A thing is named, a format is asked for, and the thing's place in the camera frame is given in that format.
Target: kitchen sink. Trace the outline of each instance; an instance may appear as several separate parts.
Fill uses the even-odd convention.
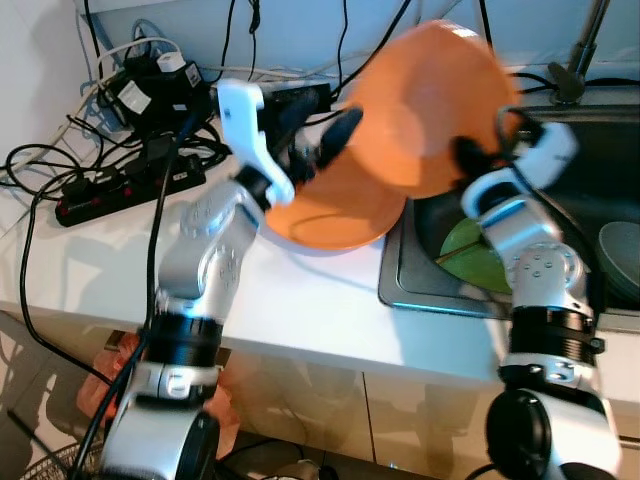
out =
[[[613,221],[640,223],[640,115],[637,106],[531,107],[541,121],[571,126],[580,150],[547,193],[580,223],[588,240]],[[387,235],[379,296],[391,306],[506,319],[510,295],[471,285],[434,261],[453,227],[465,218],[461,192],[411,200]],[[565,242],[581,253],[565,232]],[[629,248],[638,249],[638,245]],[[610,295],[601,327],[640,331],[640,305]]]

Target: orange plastic bowl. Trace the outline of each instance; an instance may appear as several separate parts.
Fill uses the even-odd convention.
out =
[[[451,140],[467,136],[496,151],[495,115],[517,101],[484,40],[450,22],[429,22],[394,40],[362,72],[349,98],[364,110],[353,154],[407,196],[445,193],[463,177]]]

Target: floor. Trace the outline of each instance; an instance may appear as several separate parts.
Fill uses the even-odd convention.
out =
[[[7,417],[15,413],[52,450],[76,443],[88,423],[75,407],[85,374],[34,342],[24,325],[0,312],[0,480],[18,480],[44,453]],[[236,447],[260,440],[241,433]],[[335,468],[340,480],[425,480],[426,477],[380,467],[349,457],[304,448],[304,456]],[[272,475],[295,463],[296,450],[286,443],[256,448],[229,465],[253,478]]]

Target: cabinet door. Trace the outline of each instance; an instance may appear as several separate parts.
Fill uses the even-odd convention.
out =
[[[372,460],[361,372],[233,351],[221,383],[243,430]]]
[[[472,390],[365,374],[376,461],[440,479],[489,463],[484,421],[500,390]],[[502,478],[487,473],[483,480]]]

